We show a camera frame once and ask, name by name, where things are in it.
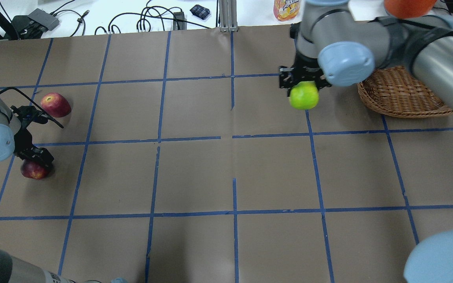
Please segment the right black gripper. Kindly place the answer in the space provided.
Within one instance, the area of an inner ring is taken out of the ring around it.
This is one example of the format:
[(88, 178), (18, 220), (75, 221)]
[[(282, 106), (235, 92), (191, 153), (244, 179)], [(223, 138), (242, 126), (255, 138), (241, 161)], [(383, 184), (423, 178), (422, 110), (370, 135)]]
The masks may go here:
[(296, 53), (293, 64), (279, 66), (278, 68), (279, 88), (291, 89), (300, 82), (313, 82), (318, 90), (331, 87), (325, 79), (324, 72), (320, 68), (317, 59)]

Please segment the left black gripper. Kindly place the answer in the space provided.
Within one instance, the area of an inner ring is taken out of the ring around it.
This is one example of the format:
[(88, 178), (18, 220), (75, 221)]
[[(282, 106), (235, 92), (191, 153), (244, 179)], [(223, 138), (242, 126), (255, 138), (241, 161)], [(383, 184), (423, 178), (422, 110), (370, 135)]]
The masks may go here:
[(45, 147), (36, 147), (33, 144), (32, 134), (27, 129), (32, 122), (46, 124), (50, 120), (49, 114), (35, 106), (11, 106), (10, 109), (20, 122), (20, 128), (14, 135), (14, 155), (23, 161), (34, 162), (50, 172), (53, 169), (54, 157)]

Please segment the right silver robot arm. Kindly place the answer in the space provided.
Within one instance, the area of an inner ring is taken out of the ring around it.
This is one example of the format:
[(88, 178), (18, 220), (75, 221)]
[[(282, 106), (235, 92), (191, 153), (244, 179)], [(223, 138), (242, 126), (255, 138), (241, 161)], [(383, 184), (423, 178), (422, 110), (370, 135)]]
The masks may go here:
[[(453, 17), (378, 17), (356, 22), (347, 0), (306, 0), (291, 29), (295, 61), (280, 66), (279, 88), (350, 86), (375, 69), (402, 65), (453, 109)], [(404, 267), (408, 283), (453, 283), (453, 229), (420, 242)]]

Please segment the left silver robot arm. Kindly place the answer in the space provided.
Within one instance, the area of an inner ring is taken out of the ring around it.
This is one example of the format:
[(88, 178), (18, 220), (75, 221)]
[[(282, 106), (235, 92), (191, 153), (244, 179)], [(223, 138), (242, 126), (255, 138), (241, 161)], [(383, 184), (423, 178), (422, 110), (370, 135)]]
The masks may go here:
[(54, 122), (60, 128), (63, 128), (63, 125), (18, 88), (4, 88), (0, 95), (9, 90), (24, 96), (31, 105), (8, 107), (0, 98), (0, 162), (14, 155), (22, 160), (36, 162), (48, 171), (52, 170), (54, 157), (45, 147), (36, 147), (33, 144), (32, 134), (27, 127), (32, 122), (46, 124), (48, 121)]

